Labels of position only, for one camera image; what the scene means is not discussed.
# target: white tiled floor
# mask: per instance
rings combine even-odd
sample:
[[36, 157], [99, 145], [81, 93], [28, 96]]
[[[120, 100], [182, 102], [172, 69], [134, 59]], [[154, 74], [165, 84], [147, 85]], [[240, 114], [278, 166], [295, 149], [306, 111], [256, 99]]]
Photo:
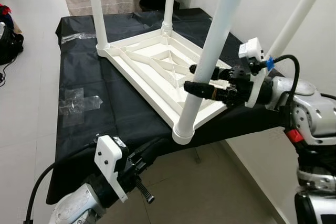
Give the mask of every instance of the white tiled floor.
[[[11, 7], [25, 35], [24, 52], [0, 88], [1, 223], [21, 224], [34, 180], [55, 157], [60, 64], [55, 29], [69, 13], [65, 0], [0, 2]], [[135, 190], [98, 223], [275, 223], [216, 145], [198, 151], [200, 164], [191, 150], [158, 158], [142, 175], [156, 201], [148, 206]], [[36, 197], [35, 224], [48, 223], [50, 217], [52, 206], [45, 205], [49, 180]]]

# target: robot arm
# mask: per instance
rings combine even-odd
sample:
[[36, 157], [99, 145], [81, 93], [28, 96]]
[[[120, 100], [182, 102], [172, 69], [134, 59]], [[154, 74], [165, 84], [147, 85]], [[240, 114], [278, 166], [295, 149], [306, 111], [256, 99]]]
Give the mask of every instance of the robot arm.
[[155, 198], [141, 183], [139, 174], [153, 164], [168, 143], [168, 139], [156, 138], [129, 154], [120, 138], [98, 136], [94, 162], [101, 174], [92, 174], [75, 192], [62, 198], [49, 224], [95, 224], [117, 200], [127, 200], [126, 193], [135, 187], [151, 204]]
[[[241, 45], [239, 57], [242, 68], [216, 68], [213, 73], [212, 79], [227, 80], [228, 88], [186, 82], [185, 90], [201, 98], [223, 101], [228, 107], [259, 103], [279, 111], [286, 125], [284, 132], [298, 153], [298, 223], [335, 223], [336, 100], [323, 97], [308, 82], [297, 79], [296, 84], [290, 78], [266, 77], [265, 68], [269, 70], [273, 61], [265, 59], [257, 38]], [[190, 67], [192, 73], [195, 69], [196, 65]], [[295, 92], [288, 101], [293, 85]]]

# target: black tablecloth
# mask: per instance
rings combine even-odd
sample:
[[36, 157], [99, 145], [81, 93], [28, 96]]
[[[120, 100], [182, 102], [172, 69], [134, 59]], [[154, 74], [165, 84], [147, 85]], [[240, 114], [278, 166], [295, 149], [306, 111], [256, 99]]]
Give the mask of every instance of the black tablecloth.
[[[160, 28], [163, 13], [106, 15], [104, 19], [108, 41], [113, 42]], [[204, 45], [210, 24], [210, 17], [199, 8], [174, 12], [174, 30], [200, 47]], [[97, 40], [80, 39], [92, 37], [94, 30], [91, 16], [62, 18], [57, 28], [61, 49], [59, 100], [65, 99], [66, 90], [83, 88], [84, 97], [98, 95], [103, 103], [100, 109], [86, 111], [83, 123], [74, 126], [65, 126], [64, 116], [59, 115], [56, 160], [92, 141], [97, 133], [119, 136], [130, 151], [158, 136], [171, 138], [172, 130], [155, 110], [106, 58], [97, 55]], [[76, 35], [77, 39], [62, 43], [62, 38], [69, 38], [66, 36], [70, 35]], [[240, 44], [230, 34], [221, 60], [232, 67], [239, 65]], [[263, 106], [255, 106], [253, 109], [238, 107], [223, 112], [200, 127], [187, 146], [177, 145], [171, 140], [171, 145], [162, 150], [160, 155], [279, 125], [278, 114], [267, 111]], [[48, 204], [56, 203], [64, 195], [76, 190], [88, 175], [99, 172], [93, 156], [93, 150], [83, 152], [53, 171]]]

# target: black power cord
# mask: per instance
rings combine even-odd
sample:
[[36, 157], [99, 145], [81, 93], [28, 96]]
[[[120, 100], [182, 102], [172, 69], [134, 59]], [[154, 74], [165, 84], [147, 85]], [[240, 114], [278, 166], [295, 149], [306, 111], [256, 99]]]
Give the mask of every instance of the black power cord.
[[294, 62], [294, 66], [295, 66], [295, 74], [294, 74], [294, 81], [293, 81], [293, 85], [292, 88], [289, 92], [288, 95], [288, 99], [286, 101], [286, 106], [290, 106], [293, 102], [293, 98], [294, 98], [294, 94], [295, 94], [295, 89], [298, 85], [299, 82], [299, 76], [300, 76], [300, 63], [298, 61], [298, 59], [294, 56], [294, 55], [283, 55], [278, 57], [277, 59], [274, 60], [274, 63], [280, 62], [282, 60], [286, 60], [286, 59], [291, 59]]
[[336, 97], [334, 95], [331, 95], [331, 94], [323, 94], [323, 93], [321, 93], [321, 96], [336, 100]]
[[13, 58], [13, 60], [11, 60], [11, 62], [7, 63], [7, 65], [6, 65], [6, 66], [4, 67], [4, 69], [2, 70], [4, 74], [1, 74], [1, 73], [0, 73], [0, 88], [6, 84], [6, 72], [5, 72], [6, 68], [7, 68], [10, 64], [12, 64], [15, 60], [16, 60], [16, 57]]
[[300, 76], [300, 63], [298, 59], [294, 55], [283, 55], [278, 57], [273, 61], [273, 63], [277, 63], [286, 59], [291, 59], [294, 62], [295, 66], [295, 74], [294, 74], [294, 81], [291, 90], [289, 91], [289, 95], [286, 101], [285, 106], [280, 108], [280, 112], [285, 116], [285, 132], [290, 131], [292, 129], [291, 127], [291, 105], [294, 99], [295, 90], [299, 82], [299, 76]]
[[84, 145], [82, 148], [73, 151], [71, 153], [69, 153], [67, 156], [63, 157], [62, 159], [60, 159], [59, 161], [54, 162], [53, 164], [49, 165], [48, 168], [46, 168], [44, 170], [44, 172], [39, 176], [39, 178], [36, 180], [35, 185], [33, 187], [33, 190], [31, 191], [31, 195], [30, 195], [30, 199], [29, 199], [29, 203], [28, 203], [28, 208], [27, 208], [27, 215], [26, 215], [26, 220], [23, 222], [23, 224], [33, 224], [33, 220], [31, 219], [32, 216], [32, 210], [33, 210], [33, 204], [34, 204], [34, 199], [37, 193], [37, 189], [39, 187], [39, 185], [41, 184], [42, 180], [44, 179], [44, 177], [55, 167], [63, 164], [65, 161], [67, 161], [69, 158], [77, 155], [78, 153], [89, 149], [89, 148], [95, 148], [97, 146], [97, 141], [93, 141], [90, 142], [86, 145]]

